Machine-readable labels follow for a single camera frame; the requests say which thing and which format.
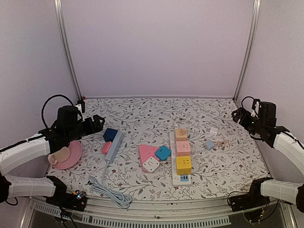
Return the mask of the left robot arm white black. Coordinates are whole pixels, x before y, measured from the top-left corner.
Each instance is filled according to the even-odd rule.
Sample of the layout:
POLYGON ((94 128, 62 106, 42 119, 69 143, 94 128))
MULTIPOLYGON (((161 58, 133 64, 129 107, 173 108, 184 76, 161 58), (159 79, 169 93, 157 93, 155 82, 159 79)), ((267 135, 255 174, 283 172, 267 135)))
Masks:
POLYGON ((51 127, 40 130, 0 151, 0 201, 17 197, 42 196, 50 204, 64 207, 74 197, 66 185, 54 176, 44 178, 20 178, 9 172, 35 158, 54 154, 71 142, 102 131, 105 119, 99 115, 83 118, 76 106, 66 105, 58 109, 57 119, 51 127))

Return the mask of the pink cube socket plug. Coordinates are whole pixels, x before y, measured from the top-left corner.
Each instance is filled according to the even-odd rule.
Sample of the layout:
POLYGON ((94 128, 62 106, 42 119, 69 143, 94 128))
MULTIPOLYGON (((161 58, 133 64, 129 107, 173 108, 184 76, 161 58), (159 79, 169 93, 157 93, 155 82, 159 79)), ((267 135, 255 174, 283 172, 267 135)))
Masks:
POLYGON ((191 147, 188 141, 177 141, 176 142, 177 156, 190 156, 191 147))

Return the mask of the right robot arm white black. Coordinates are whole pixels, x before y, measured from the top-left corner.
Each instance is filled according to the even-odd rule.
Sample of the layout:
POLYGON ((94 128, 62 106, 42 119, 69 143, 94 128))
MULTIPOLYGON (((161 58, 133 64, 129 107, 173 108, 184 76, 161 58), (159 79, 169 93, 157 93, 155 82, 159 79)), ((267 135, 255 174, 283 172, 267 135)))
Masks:
MULTIPOLYGON (((252 109, 250 112, 240 107, 233 111, 233 121, 250 134, 257 134, 257 140, 282 153, 300 172, 303 172, 304 146, 288 129, 276 125, 276 105, 254 99, 252 109)), ((230 197, 228 201, 233 211, 240 211, 266 205, 270 198, 295 205, 300 212, 304 210, 303 184, 273 178, 253 180, 248 193, 230 197)))

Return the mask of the yellow cube socket plug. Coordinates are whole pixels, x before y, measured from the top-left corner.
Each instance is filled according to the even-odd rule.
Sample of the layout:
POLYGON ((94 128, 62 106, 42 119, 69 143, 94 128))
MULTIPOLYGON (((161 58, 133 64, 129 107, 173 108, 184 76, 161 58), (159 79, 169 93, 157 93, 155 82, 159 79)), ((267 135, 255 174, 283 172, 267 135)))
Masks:
POLYGON ((178 175, 189 175, 192 170, 192 163, 190 156, 176 157, 176 169, 178 175))

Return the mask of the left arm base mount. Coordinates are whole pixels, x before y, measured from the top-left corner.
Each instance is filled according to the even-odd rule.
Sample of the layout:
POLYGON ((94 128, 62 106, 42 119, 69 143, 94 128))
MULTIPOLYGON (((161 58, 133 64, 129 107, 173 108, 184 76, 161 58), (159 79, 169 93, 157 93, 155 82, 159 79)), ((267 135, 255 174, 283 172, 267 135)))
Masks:
POLYGON ((46 197, 46 203, 58 206, 63 209, 71 209, 76 211, 85 211, 87 197, 77 194, 68 193, 67 186, 60 179, 55 176, 47 176, 47 179, 51 180, 55 185, 55 192, 52 197, 46 197))

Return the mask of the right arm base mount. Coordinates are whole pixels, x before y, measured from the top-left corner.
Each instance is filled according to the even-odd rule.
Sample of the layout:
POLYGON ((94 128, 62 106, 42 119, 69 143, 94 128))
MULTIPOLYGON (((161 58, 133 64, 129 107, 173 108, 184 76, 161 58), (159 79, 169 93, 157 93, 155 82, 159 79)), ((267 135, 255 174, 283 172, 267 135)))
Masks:
POLYGON ((270 198, 261 195, 261 184, 264 181, 272 179, 273 178, 266 177, 253 180, 249 192, 236 196, 228 196, 228 205, 231 207, 232 211, 237 212, 269 204, 270 198))

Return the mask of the white power strip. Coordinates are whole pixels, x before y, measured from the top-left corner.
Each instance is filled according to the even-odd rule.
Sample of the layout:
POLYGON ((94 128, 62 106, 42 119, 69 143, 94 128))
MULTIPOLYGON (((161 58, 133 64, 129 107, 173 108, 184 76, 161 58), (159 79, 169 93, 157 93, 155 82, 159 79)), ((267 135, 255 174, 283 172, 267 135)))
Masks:
POLYGON ((191 158, 190 156, 178 156, 178 149, 182 148, 182 143, 177 142, 177 131, 181 128, 174 123, 173 130, 169 133, 171 149, 171 177, 173 187, 189 187, 191 181, 191 158))

